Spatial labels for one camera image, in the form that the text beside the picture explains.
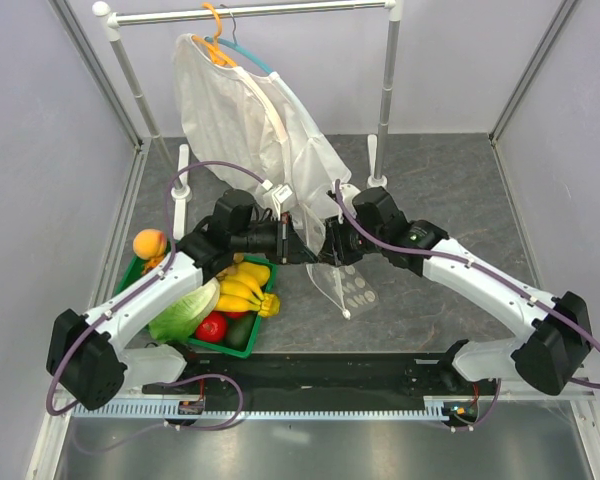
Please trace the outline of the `orange peach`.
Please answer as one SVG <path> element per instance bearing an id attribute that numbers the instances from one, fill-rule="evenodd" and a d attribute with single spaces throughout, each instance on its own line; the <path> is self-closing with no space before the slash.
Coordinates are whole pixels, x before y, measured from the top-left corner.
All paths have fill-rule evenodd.
<path id="1" fill-rule="evenodd" d="M 152 260 L 165 254 L 167 236 L 157 229 L 144 229 L 133 239 L 134 254 L 142 260 Z"/>

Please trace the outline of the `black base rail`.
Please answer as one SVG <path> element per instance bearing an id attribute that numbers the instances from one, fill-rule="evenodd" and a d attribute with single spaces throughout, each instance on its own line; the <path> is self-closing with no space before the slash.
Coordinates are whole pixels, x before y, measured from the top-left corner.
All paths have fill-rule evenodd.
<path id="1" fill-rule="evenodd" d="M 233 379 L 247 413 L 415 411 L 427 397 L 485 400 L 496 391 L 494 380 L 474 384 L 451 373 L 440 354 L 189 355 L 182 377 L 202 374 Z"/>

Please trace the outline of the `green lettuce head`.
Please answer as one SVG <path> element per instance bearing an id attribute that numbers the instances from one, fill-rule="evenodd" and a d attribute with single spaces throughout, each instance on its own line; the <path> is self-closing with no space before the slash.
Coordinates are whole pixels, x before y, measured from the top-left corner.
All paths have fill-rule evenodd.
<path id="1" fill-rule="evenodd" d="M 184 343 L 211 313 L 220 296 L 216 279 L 177 300 L 148 324 L 152 339 L 158 343 Z"/>

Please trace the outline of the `red tomato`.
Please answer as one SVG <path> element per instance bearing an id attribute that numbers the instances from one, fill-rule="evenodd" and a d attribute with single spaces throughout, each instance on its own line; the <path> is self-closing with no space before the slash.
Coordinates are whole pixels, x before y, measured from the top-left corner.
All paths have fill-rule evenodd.
<path id="1" fill-rule="evenodd" d="M 227 330 L 227 319 L 221 313 L 212 311 L 198 325 L 194 337 L 203 342 L 217 344 L 223 341 Z"/>

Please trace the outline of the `orange fruit in basket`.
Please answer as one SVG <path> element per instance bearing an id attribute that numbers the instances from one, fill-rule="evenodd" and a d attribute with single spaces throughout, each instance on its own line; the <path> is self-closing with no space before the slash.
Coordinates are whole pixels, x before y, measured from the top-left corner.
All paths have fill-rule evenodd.
<path id="1" fill-rule="evenodd" d="M 146 275 L 148 272 L 156 268 L 164 260 L 164 258 L 164 255 L 160 255 L 146 260 L 143 265 L 142 275 Z"/>

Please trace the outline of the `yellow banana bunch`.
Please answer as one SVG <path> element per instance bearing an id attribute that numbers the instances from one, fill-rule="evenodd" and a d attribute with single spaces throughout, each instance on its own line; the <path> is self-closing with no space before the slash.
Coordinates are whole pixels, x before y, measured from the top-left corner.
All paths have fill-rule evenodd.
<path id="1" fill-rule="evenodd" d="M 263 264 L 243 261 L 219 276 L 219 298 L 215 310 L 222 313 L 256 313 L 272 317 L 280 311 L 279 298 L 266 290 L 272 271 Z"/>

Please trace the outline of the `silver clothes rack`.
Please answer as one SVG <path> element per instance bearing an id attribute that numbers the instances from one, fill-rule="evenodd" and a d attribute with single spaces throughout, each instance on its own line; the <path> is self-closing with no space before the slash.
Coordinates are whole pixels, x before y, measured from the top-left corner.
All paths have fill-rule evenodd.
<path id="1" fill-rule="evenodd" d="M 383 166 L 388 150 L 394 73 L 404 3 L 402 1 L 283 1 L 277 3 L 269 2 L 260 5 L 246 4 L 240 6 L 227 6 L 217 10 L 220 18 L 231 18 L 235 20 L 237 18 L 249 17 L 380 8 L 387 11 L 388 31 L 378 127 L 375 134 L 370 134 L 367 137 L 369 163 L 367 185 L 370 187 L 387 185 L 387 178 L 384 175 Z M 179 168 L 188 166 L 189 148 L 187 146 L 182 148 L 182 152 L 179 154 L 177 161 L 174 161 L 168 152 L 163 135 L 151 112 L 149 103 L 123 45 L 120 29 L 125 26 L 208 20 L 213 17 L 212 12 L 201 7 L 194 10 L 122 14 L 113 11 L 107 2 L 96 1 L 92 5 L 92 13 L 98 19 L 99 24 L 105 32 L 145 126 L 150 134 L 150 138 L 159 151 L 160 158 L 168 166 L 177 166 Z"/>

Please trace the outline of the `orange clothes hanger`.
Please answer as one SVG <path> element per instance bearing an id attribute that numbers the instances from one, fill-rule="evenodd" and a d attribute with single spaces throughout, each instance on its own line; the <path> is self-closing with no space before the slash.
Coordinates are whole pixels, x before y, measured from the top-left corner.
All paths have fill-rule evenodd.
<path id="1" fill-rule="evenodd" d="M 212 14 L 216 23 L 216 32 L 210 40 L 206 40 L 199 35 L 192 35 L 191 40 L 206 49 L 207 56 L 213 64 L 220 67 L 236 68 L 237 63 L 220 48 L 219 39 L 223 32 L 223 24 L 218 12 L 209 2 L 204 2 L 202 7 Z"/>

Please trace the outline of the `white hanging shirt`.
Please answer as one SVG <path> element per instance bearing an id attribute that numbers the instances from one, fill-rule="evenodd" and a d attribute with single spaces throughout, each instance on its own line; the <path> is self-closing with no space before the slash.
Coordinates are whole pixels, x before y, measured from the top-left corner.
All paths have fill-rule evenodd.
<path id="1" fill-rule="evenodd" d="M 327 193 L 351 172 L 279 74 L 219 66 L 193 36 L 182 35 L 174 75 L 182 128 L 197 159 L 259 203 L 265 200 L 256 176 L 288 185 L 294 226 L 318 249 L 325 220 L 339 211 Z"/>

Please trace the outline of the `clear dotted zip top bag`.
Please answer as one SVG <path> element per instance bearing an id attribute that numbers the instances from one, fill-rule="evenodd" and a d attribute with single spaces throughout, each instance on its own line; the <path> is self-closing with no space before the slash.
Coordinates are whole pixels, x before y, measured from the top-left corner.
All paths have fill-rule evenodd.
<path id="1" fill-rule="evenodd" d="M 321 221 L 307 207 L 301 208 L 301 238 L 318 258 L 306 266 L 313 285 L 329 299 L 346 319 L 367 313 L 376 307 L 379 297 L 374 288 L 353 266 L 338 258 L 334 234 L 329 221 Z"/>

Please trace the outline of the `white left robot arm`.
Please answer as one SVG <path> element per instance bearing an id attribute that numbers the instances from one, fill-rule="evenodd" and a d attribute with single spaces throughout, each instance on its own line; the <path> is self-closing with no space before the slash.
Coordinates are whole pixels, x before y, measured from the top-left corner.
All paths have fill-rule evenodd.
<path id="1" fill-rule="evenodd" d="M 195 389 L 200 371 L 177 349 L 131 349 L 128 344 L 165 309 L 229 267 L 237 253 L 263 254 L 278 265 L 317 262 L 289 213 L 255 221 L 254 209 L 251 194 L 227 191 L 212 214 L 142 279 L 84 314 L 61 313 L 46 361 L 50 387 L 64 387 L 88 410 L 104 406 L 122 389 L 147 384 L 168 384 L 178 393 Z"/>

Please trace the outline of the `dark green avocado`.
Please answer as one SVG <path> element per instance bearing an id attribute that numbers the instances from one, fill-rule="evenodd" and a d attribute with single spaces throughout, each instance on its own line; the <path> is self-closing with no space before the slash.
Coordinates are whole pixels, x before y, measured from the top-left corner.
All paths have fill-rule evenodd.
<path id="1" fill-rule="evenodd" d="M 244 351 L 249 343 L 256 318 L 255 313 L 249 313 L 241 318 L 231 320 L 224 337 L 225 346 L 233 350 Z"/>

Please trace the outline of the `green plastic basket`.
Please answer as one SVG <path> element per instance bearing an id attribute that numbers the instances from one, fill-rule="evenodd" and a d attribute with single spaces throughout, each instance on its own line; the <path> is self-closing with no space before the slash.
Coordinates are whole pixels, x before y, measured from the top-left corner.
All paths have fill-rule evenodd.
<path id="1" fill-rule="evenodd" d="M 114 294 L 117 295 L 137 280 L 143 277 L 145 261 L 133 256 L 124 274 L 117 283 Z M 191 335 L 185 343 L 179 345 L 195 346 L 205 348 L 214 352 L 245 359 L 248 358 L 254 348 L 256 338 L 261 326 L 262 317 L 255 312 L 244 313 L 240 317 L 232 313 L 222 313 L 227 322 L 224 337 L 219 342 L 205 342 L 196 334 Z"/>

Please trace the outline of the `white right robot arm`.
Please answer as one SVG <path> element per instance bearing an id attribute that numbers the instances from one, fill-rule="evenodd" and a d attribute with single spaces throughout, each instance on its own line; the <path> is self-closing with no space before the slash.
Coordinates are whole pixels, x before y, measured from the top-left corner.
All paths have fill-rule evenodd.
<path id="1" fill-rule="evenodd" d="M 504 340 L 456 341 L 438 368 L 447 392 L 473 382 L 520 379 L 551 396 L 562 393 L 592 349 L 586 302 L 572 292 L 557 297 L 474 256 L 436 225 L 409 221 L 382 187 L 344 198 L 334 186 L 339 214 L 326 224 L 326 259 L 349 265 L 367 255 L 441 284 L 478 306 L 511 333 Z"/>

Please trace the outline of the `teal clothes hanger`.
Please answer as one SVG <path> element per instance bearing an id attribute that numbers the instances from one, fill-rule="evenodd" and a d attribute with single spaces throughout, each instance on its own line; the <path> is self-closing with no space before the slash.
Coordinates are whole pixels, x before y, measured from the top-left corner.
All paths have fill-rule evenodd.
<path id="1" fill-rule="evenodd" d="M 218 43 L 222 46 L 225 46 L 225 47 L 239 53 L 242 57 L 248 59 L 252 64 L 257 66 L 265 75 L 270 75 L 275 72 L 275 69 L 271 68 L 267 63 L 265 63 L 264 61 L 259 59 L 252 52 L 245 49 L 241 45 L 239 45 L 233 41 L 226 40 L 224 38 L 219 38 Z"/>

